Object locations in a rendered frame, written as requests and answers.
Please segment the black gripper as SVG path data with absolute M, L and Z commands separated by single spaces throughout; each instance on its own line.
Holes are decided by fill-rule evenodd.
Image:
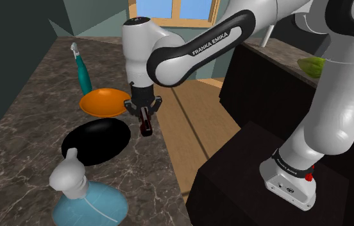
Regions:
M 153 85 L 148 87 L 135 87 L 131 84 L 130 88 L 131 99 L 124 101 L 124 107 L 132 116 L 140 117 L 139 109 L 141 107 L 148 107 L 150 116 L 158 111 L 162 104 L 162 97 L 154 95 Z

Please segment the dark red slim object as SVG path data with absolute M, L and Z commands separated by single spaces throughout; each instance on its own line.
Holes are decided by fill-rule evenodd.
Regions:
M 151 126 L 147 107 L 140 108 L 140 122 L 141 122 L 140 133 L 142 134 L 142 136 L 144 137 L 151 136 L 153 133 L 153 129 Z

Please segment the orange bowl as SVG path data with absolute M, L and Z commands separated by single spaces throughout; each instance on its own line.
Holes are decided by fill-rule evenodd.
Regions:
M 100 88 L 84 95 L 79 102 L 82 111 L 96 117 L 114 117 L 126 111 L 127 92 L 112 88 Z

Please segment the black oval object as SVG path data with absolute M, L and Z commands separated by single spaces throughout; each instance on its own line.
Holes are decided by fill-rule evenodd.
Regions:
M 62 155 L 76 148 L 84 166 L 101 164 L 120 154 L 131 139 L 128 125 L 116 118 L 96 119 L 69 132 L 62 142 Z

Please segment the teal spray bottle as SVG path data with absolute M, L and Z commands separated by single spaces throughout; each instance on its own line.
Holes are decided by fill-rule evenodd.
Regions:
M 89 73 L 88 73 L 86 65 L 84 64 L 83 59 L 80 55 L 77 43 L 73 42 L 71 44 L 71 50 L 74 54 L 74 58 L 75 58 L 77 66 L 78 66 L 78 80 L 80 83 L 80 87 L 81 87 L 83 95 L 86 95 L 92 91 L 92 84 L 90 81 Z

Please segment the wooden framed window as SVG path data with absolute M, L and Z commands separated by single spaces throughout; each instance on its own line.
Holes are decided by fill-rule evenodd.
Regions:
M 129 18 L 149 17 L 163 27 L 209 28 L 221 0 L 128 0 Z

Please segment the light blue spray bottle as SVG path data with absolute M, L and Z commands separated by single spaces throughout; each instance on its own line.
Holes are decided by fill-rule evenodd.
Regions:
M 89 181 L 77 154 L 68 149 L 49 177 L 49 185 L 63 193 L 52 212 L 55 225 L 118 226 L 127 217 L 127 199 L 114 187 Z

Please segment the dark kitchen cabinet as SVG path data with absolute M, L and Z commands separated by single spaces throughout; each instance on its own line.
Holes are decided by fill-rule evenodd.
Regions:
M 239 126 L 252 121 L 286 140 L 307 114 L 318 80 L 297 64 L 310 54 L 278 39 L 263 48 L 259 38 L 238 45 L 220 92 L 220 102 Z

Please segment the dark robot stand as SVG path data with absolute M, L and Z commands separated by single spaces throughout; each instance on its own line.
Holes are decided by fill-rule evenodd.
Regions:
M 282 143 L 252 122 L 237 132 L 198 169 L 186 203 L 192 226 L 354 226 L 354 143 L 316 164 L 309 211 L 270 192 L 260 175 Z

